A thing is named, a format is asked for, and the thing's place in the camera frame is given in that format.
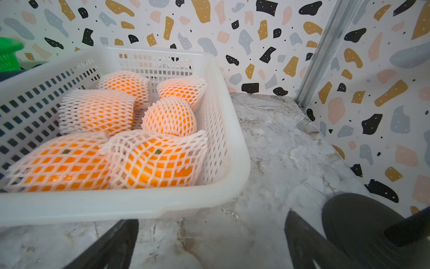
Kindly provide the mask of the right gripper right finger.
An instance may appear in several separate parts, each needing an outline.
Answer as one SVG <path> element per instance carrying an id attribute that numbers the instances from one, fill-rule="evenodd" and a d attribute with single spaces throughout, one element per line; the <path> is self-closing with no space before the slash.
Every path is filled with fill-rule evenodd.
<path id="1" fill-rule="evenodd" d="M 287 214 L 284 232 L 294 268 L 356 268 L 356 264 L 349 257 L 293 210 Z"/>

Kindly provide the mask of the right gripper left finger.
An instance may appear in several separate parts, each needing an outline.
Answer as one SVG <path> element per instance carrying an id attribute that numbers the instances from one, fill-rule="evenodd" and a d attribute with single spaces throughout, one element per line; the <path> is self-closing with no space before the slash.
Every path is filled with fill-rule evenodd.
<path id="1" fill-rule="evenodd" d="M 137 241 L 139 221 L 121 220 L 88 247 L 66 269 L 128 269 Z"/>

